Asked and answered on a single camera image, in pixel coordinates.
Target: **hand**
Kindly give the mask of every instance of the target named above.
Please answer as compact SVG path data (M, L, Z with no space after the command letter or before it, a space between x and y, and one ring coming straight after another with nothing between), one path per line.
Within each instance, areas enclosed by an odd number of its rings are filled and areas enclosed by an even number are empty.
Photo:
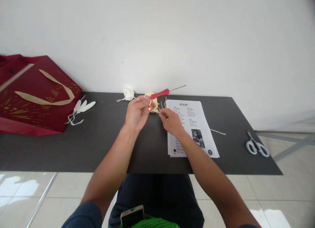
M149 96L139 96L128 104L125 125L135 130L137 133L142 130L148 119L150 111L146 108L150 103Z
M162 119L164 129L166 129L169 133L174 135L176 138L186 133L186 131L184 130L184 127L181 124L179 116L175 112L173 112L171 109L163 108L160 110L158 115Z

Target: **paper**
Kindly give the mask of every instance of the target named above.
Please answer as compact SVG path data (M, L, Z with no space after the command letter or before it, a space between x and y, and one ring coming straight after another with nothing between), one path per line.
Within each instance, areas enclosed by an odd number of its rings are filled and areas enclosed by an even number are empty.
M220 157L201 102L168 99L166 106L179 115L185 131L209 157ZM167 145L171 157L187 157L180 142L170 133L167 133Z

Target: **photo on paper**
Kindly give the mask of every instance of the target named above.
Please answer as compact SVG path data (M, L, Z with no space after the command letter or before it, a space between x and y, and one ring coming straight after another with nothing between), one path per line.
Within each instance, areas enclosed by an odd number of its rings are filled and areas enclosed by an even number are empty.
M201 130L191 129L191 133L193 134L194 142L202 149L205 149L206 147L204 146Z

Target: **red crochet hook handle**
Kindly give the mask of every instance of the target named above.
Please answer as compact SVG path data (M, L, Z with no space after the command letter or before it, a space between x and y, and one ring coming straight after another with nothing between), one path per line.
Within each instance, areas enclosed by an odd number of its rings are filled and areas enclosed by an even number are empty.
M170 93L169 89L164 89L163 91L159 92L159 93L155 93L151 95L151 99L155 99L157 97L161 97L163 95L168 95Z

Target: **person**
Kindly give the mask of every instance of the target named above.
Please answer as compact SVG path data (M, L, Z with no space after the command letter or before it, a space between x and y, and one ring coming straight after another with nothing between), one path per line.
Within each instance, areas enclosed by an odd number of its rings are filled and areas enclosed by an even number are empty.
M144 206L145 214L180 228L203 227L203 214L188 175L127 174L135 141L148 119L149 104L150 98L143 95L129 103L125 124L96 168L80 205L62 228L101 228L117 191L108 227L120 227L120 214L139 205ZM218 208L226 227L260 227L230 180L185 132L179 116L167 108L161 109L159 116L164 129L181 143L198 183Z

